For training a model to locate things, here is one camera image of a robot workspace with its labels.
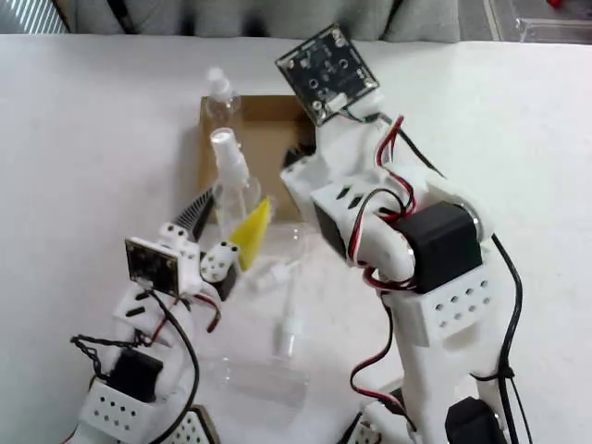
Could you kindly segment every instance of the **transparent plastic container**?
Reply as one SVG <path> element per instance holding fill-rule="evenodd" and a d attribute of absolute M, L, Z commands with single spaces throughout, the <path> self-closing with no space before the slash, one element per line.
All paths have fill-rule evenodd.
<path fill-rule="evenodd" d="M 205 112 L 211 122 L 211 129 L 231 128 L 239 142 L 242 142 L 241 97 L 234 91 L 222 69 L 211 68 L 207 80 L 210 91 L 205 101 Z"/>
<path fill-rule="evenodd" d="M 238 423 L 282 430 L 304 406 L 310 377 L 281 360 L 222 357 L 200 363 L 203 386 L 210 394 L 208 409 Z"/>
<path fill-rule="evenodd" d="M 210 140 L 218 170 L 214 210 L 221 239 L 225 240 L 261 202 L 261 185 L 249 174 L 233 129 L 216 129 Z"/>

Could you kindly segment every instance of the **clear plastic bottle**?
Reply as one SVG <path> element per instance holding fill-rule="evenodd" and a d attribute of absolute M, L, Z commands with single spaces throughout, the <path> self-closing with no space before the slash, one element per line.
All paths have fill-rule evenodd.
<path fill-rule="evenodd" d="M 211 122 L 211 129 L 231 128 L 237 139 L 242 141 L 241 97 L 221 68 L 210 68 L 207 72 L 209 95 L 205 111 Z"/>
<path fill-rule="evenodd" d="M 261 185 L 249 174 L 232 129 L 216 129 L 210 135 L 210 141 L 218 170 L 214 208 L 221 237 L 227 239 L 260 203 Z"/>

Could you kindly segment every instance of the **yellow object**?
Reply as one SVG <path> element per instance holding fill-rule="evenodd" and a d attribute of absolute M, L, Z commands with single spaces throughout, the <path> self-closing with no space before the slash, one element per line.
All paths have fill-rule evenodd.
<path fill-rule="evenodd" d="M 269 225 L 270 211 L 271 203 L 267 197 L 259 203 L 259 206 L 254 209 L 228 239 L 240 247 L 239 264 L 242 271 L 246 271 L 251 267 L 259 250 L 261 250 L 261 244 L 267 232 L 267 225 Z"/>

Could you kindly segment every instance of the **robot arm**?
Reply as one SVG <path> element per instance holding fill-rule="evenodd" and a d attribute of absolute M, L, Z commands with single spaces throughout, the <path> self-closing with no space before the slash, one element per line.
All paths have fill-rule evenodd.
<path fill-rule="evenodd" d="M 204 218 L 196 208 L 202 203 L 203 196 L 164 224 L 157 242 L 126 240 L 132 282 L 113 313 L 114 338 L 72 339 L 92 358 L 96 378 L 69 444 L 172 443 L 180 433 L 184 442 L 218 442 L 207 412 L 192 406 L 199 367 L 191 309 L 202 303 L 214 308 L 208 331 L 216 326 L 221 296 L 236 281 L 240 249 L 220 242 L 202 253 L 191 239 L 193 225 Z M 99 358 L 93 344 L 110 347 Z M 191 388 L 184 387 L 185 376 Z"/>
<path fill-rule="evenodd" d="M 505 339 L 494 322 L 491 219 L 436 171 L 395 163 L 392 154 L 384 158 L 401 119 L 391 126 L 380 112 L 377 81 L 359 55 L 358 77 L 344 68 L 339 58 L 348 44 L 339 28 L 329 27 L 277 61 L 318 127 L 316 152 L 281 178 L 302 218 L 346 263 L 364 269 L 391 317 L 405 371 L 395 399 L 393 388 L 358 389 L 353 378 L 364 366 L 356 367 L 352 387 L 378 402 L 342 442 L 371 442 L 366 426 L 372 423 L 383 442 L 500 444 L 510 436 L 515 444 L 496 381 L 503 377 Z M 309 86 L 319 78 L 325 88 L 315 95 Z M 466 375 L 490 377 L 478 380 L 479 399 L 457 402 L 454 389 Z M 406 426 L 394 413 L 405 415 Z"/>
<path fill-rule="evenodd" d="M 295 173 L 285 172 L 285 183 L 297 203 L 314 208 L 306 214 L 313 215 L 313 225 L 344 261 L 372 270 L 364 273 L 367 278 L 378 272 L 384 287 L 376 280 L 373 287 L 393 316 L 405 370 L 401 400 L 416 429 L 401 432 L 401 422 L 393 421 L 380 404 L 371 404 L 361 421 L 382 425 L 386 442 L 464 442 L 451 436 L 468 434 L 467 427 L 474 425 L 460 421 L 453 429 L 449 418 L 457 409 L 470 403 L 481 409 L 488 424 L 503 414 L 495 381 L 477 384 L 476 404 L 467 401 L 455 407 L 454 399 L 454 388 L 465 375 L 497 373 L 503 332 L 492 322 L 497 298 L 485 246 L 492 234 L 487 212 L 431 169 L 394 163 L 333 177 L 305 195 L 298 178 L 310 175 L 307 168 L 318 168 L 317 156 L 306 159 Z M 413 188 L 412 213 L 401 208 L 410 196 L 391 173 Z M 402 216 L 387 217 L 392 213 Z M 393 282 L 410 285 L 390 286 Z M 505 442 L 500 440 L 504 427 L 503 420 L 495 419 L 495 426 L 482 431 L 495 440 L 482 442 Z M 401 436 L 408 440 L 397 440 Z"/>

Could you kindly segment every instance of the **white table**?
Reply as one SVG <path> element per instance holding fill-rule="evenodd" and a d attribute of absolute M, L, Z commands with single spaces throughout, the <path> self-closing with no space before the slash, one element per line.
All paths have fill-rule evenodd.
<path fill-rule="evenodd" d="M 151 239 L 191 198 L 203 74 L 225 68 L 243 93 L 289 93 L 273 60 L 294 42 L 88 36 L 0 37 L 0 442 L 57 443 L 91 372 L 72 345 L 101 335 L 126 286 L 123 239 Z M 592 419 L 592 49 L 505 43 L 361 43 L 390 114 L 449 177 L 487 202 L 522 272 L 512 363 L 536 442 L 584 442 Z M 312 372 L 287 429 L 215 414 L 224 442 L 330 443 L 359 398 L 351 367 L 386 321 L 372 291 L 318 247 L 302 307 Z M 512 301 L 510 278 L 508 303 Z M 282 300 L 236 294 L 198 350 L 267 348 Z M 375 381 L 401 376 L 393 351 Z"/>

